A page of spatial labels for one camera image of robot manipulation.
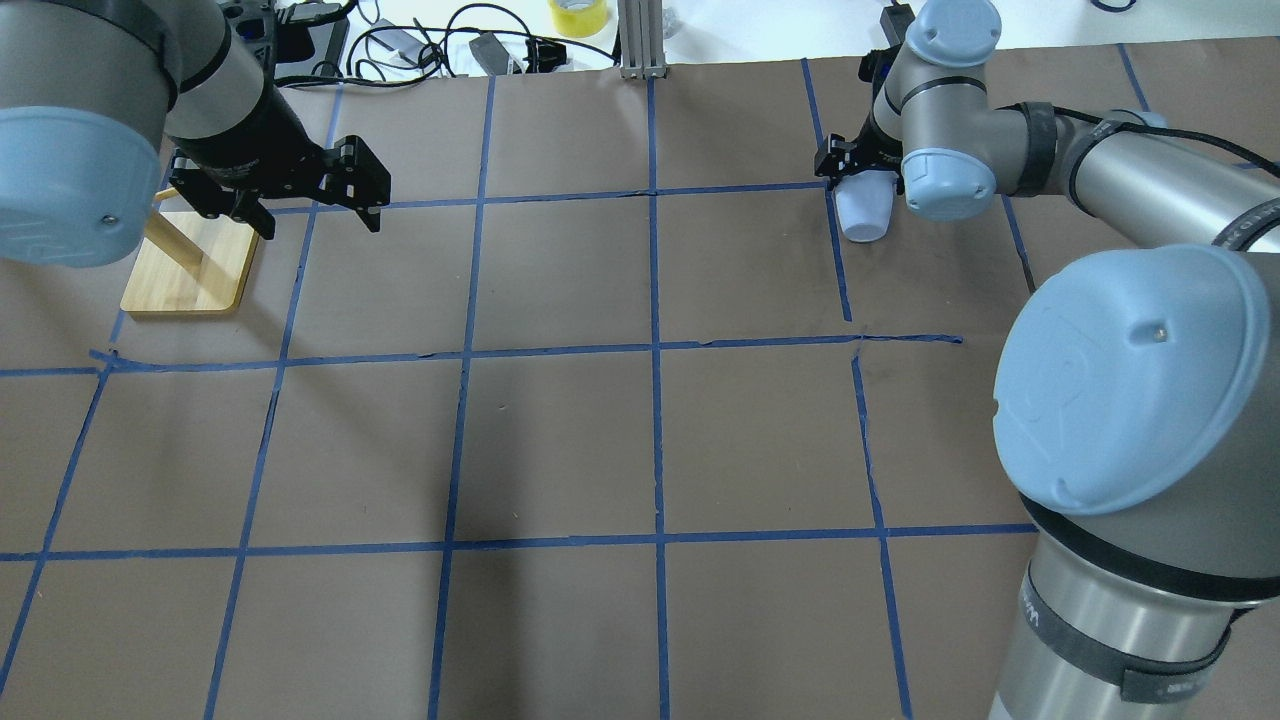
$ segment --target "wooden dowel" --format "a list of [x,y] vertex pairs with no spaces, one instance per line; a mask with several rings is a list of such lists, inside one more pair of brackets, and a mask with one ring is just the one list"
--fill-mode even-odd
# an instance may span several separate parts
[[147,240],[183,268],[200,268],[200,263],[205,259],[205,251],[198,245],[155,210],[147,219],[145,233]]

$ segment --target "black cable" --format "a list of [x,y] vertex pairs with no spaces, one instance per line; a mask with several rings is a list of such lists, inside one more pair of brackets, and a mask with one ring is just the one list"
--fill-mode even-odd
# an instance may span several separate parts
[[325,76],[287,76],[282,78],[275,78],[276,87],[321,87],[328,85],[356,85],[361,87],[410,87],[426,82],[431,76],[424,74],[416,78],[402,79],[402,81],[375,81],[375,79],[362,79],[353,77],[325,77]]
[[[1071,110],[1070,108],[1053,108],[1055,115],[1062,115],[1064,118],[1071,118],[1074,120],[1080,120],[1082,123],[1098,124],[1102,118],[1097,115],[1091,115],[1088,113],[1082,113],[1079,110]],[[1152,126],[1143,126],[1138,123],[1120,123],[1120,129],[1117,132],[1133,132],[1138,135],[1155,135],[1157,137],[1176,137],[1179,140],[1192,140],[1196,142],[1203,142],[1206,145],[1212,145],[1220,150],[1225,150],[1231,155],[1243,158],[1262,170],[1271,173],[1272,176],[1280,178],[1280,165],[1276,165],[1271,160],[1267,160],[1262,155],[1236,145],[1230,140],[1224,140],[1216,135],[1208,135],[1207,132],[1196,132],[1189,129],[1174,129],[1174,128],[1157,128]]]
[[1138,4],[1138,0],[1128,0],[1124,5],[1107,5],[1102,0],[1089,0],[1089,4],[1100,10],[1106,10],[1107,13],[1124,13],[1125,10],[1132,10],[1133,6]]
[[369,24],[374,24],[383,19],[383,5],[379,0],[374,0],[374,14],[376,15],[374,19],[369,19],[369,15],[365,14],[365,6],[360,3],[360,0],[356,0],[356,12],[360,13],[360,19]]
[[317,3],[321,3],[321,1],[323,0],[307,0],[306,3],[298,3],[297,5],[289,5],[288,8],[284,8],[283,10],[280,10],[279,14],[276,15],[276,18],[278,18],[278,20],[279,20],[280,24],[292,24],[292,26],[296,26],[296,27],[326,26],[329,23],[334,23],[334,22],[340,20],[342,18],[346,18],[347,15],[351,14],[352,10],[355,10],[356,8],[360,6],[360,0],[347,0],[346,4],[343,4],[340,8],[338,8],[337,10],[334,10],[332,13],[325,13],[323,15],[316,15],[314,18],[307,18],[305,20],[296,20],[296,19],[293,19],[293,12],[300,5],[314,5],[314,4],[317,4]]
[[[453,14],[449,15],[449,22],[444,23],[444,38],[440,40],[440,49],[444,53],[444,69],[445,69],[445,72],[449,73],[449,77],[458,77],[453,72],[453,65],[449,64],[449,36],[453,35],[454,32],[461,32],[462,31],[462,28],[458,28],[456,31],[453,28],[453,23],[457,22],[458,17],[462,13],[466,13],[467,10],[479,10],[479,9],[498,10],[499,13],[504,13],[504,14],[515,18],[515,20],[517,23],[520,23],[521,29],[525,31],[525,37],[529,38],[529,44],[531,45],[531,55],[532,56],[530,58],[530,61],[536,68],[538,67],[538,42],[534,40],[534,32],[531,29],[529,29],[529,23],[526,23],[524,18],[521,18],[520,15],[517,15],[516,13],[513,13],[512,10],[509,10],[507,8],[503,8],[502,5],[494,5],[493,3],[467,3],[466,5],[463,5],[463,6],[458,8],[457,10],[454,10]],[[417,23],[417,18],[413,18],[413,24],[419,24]]]

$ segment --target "white surface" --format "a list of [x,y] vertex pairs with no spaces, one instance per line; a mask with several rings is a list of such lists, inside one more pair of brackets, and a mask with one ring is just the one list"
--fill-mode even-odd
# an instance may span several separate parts
[[[372,17],[372,0],[362,0]],[[613,47],[617,0],[609,3],[605,28],[585,42]],[[499,0],[539,35],[556,35],[547,0]],[[1108,42],[1158,42],[1204,37],[1280,35],[1277,0],[1138,0],[1121,14],[1105,13],[1088,0],[995,0],[1005,29],[1000,47],[1053,47]],[[461,1],[381,0],[392,22],[443,27]],[[744,63],[864,55],[883,47],[879,14],[887,0],[667,0],[680,18],[678,32],[666,42],[668,63]],[[911,3],[919,12],[924,3]],[[353,17],[353,27],[364,26]],[[494,10],[468,10],[461,24],[490,29],[517,29],[515,20]],[[524,55],[518,40],[509,47]],[[479,73],[465,40],[456,42],[456,69]],[[572,67],[603,68],[609,63],[588,51],[571,49]]]

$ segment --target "black strap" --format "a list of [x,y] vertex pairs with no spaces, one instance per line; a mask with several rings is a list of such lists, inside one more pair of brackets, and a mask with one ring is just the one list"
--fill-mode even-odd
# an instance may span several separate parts
[[40,0],[51,5],[61,5],[72,10],[101,18],[132,35],[155,54],[169,83],[169,109],[178,101],[178,81],[182,73],[182,58],[178,42],[173,38],[169,24],[146,3],[138,0]]
[[1027,161],[1018,177],[1016,197],[1039,195],[1048,184],[1057,156],[1057,118],[1052,102],[1019,102],[1014,108],[1027,119]]
[[1213,245],[1244,252],[1277,225],[1280,225],[1280,197],[1272,197],[1231,220],[1231,224],[1213,238]]
[[1087,532],[1066,516],[1021,496],[1032,520],[1064,547],[1103,570],[1148,588],[1213,602],[1253,602],[1280,597],[1280,577],[1229,578],[1165,565],[1129,552]]
[[178,92],[187,92],[188,90],[214,77],[214,73],[218,72],[218,68],[223,67],[223,61],[227,60],[227,54],[230,53],[230,50],[232,50],[232,26],[230,23],[223,23],[223,41],[218,46],[218,51],[214,53],[212,59],[205,63],[204,68],[200,68],[198,72],[192,73],[191,77],[182,81],[182,85],[178,87]]
[[969,76],[947,76],[947,77],[940,77],[940,78],[934,78],[934,79],[931,79],[931,81],[927,81],[927,82],[922,82],[920,85],[918,85],[918,86],[913,87],[911,90],[909,90],[908,94],[902,96],[902,106],[906,108],[906,104],[910,102],[913,97],[915,97],[916,95],[924,92],[925,90],[933,90],[934,87],[941,87],[943,85],[972,85],[972,86],[982,90],[983,92],[987,92],[986,83],[983,83],[978,78],[969,77]]
[[1120,700],[1138,705],[1171,705],[1196,697],[1208,684],[1213,664],[1231,638],[1228,626],[1208,655],[1187,662],[1129,655],[1064,620],[1041,597],[1029,573],[1023,577],[1021,609],[1027,625],[1046,647],[1082,673],[1120,688]]
[[1089,4],[1100,10],[1106,10],[1108,13],[1123,13],[1138,4],[1138,0],[1129,0],[1124,5],[1107,5],[1102,0],[1089,0]]
[[1080,204],[1080,199],[1075,195],[1075,176],[1080,172],[1080,163],[1084,161],[1084,156],[1088,155],[1091,150],[1097,147],[1100,142],[1123,131],[1126,124],[1129,123],[1123,120],[1103,119],[1092,131],[1089,131],[1089,135],[1084,136],[1083,141],[1073,142],[1071,147],[1066,151],[1064,163],[1071,168],[1071,173],[1066,182],[1066,196],[1071,199],[1071,202],[1076,208],[1084,210],[1085,214],[1093,215],[1093,213],[1089,213],[1088,208]]

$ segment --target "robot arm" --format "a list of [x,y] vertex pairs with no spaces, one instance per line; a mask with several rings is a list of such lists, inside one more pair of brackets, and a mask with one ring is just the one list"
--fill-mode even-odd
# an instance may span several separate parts
[[101,265],[141,241],[160,179],[265,237],[264,197],[353,209],[371,231],[390,176],[365,142],[312,142],[214,0],[0,3],[0,256]]
[[[1047,102],[989,109],[983,64],[1000,31],[988,0],[925,5],[905,42],[879,68],[864,67],[872,113],[852,143],[827,141],[817,174],[900,170],[908,208],[937,222],[977,215],[996,193],[1066,195],[1144,247],[1280,251],[1276,186],[1151,135],[1164,135],[1158,115],[1089,118]],[[877,72],[884,64],[887,77]]]
[[863,213],[872,193],[842,190],[897,172],[937,222],[1065,195],[1147,249],[1050,278],[1001,356],[996,446],[1041,534],[991,720],[1176,719],[1231,621],[1280,596],[1280,188],[1151,114],[989,109],[998,36],[988,0],[931,0],[864,64],[873,110],[815,172]]

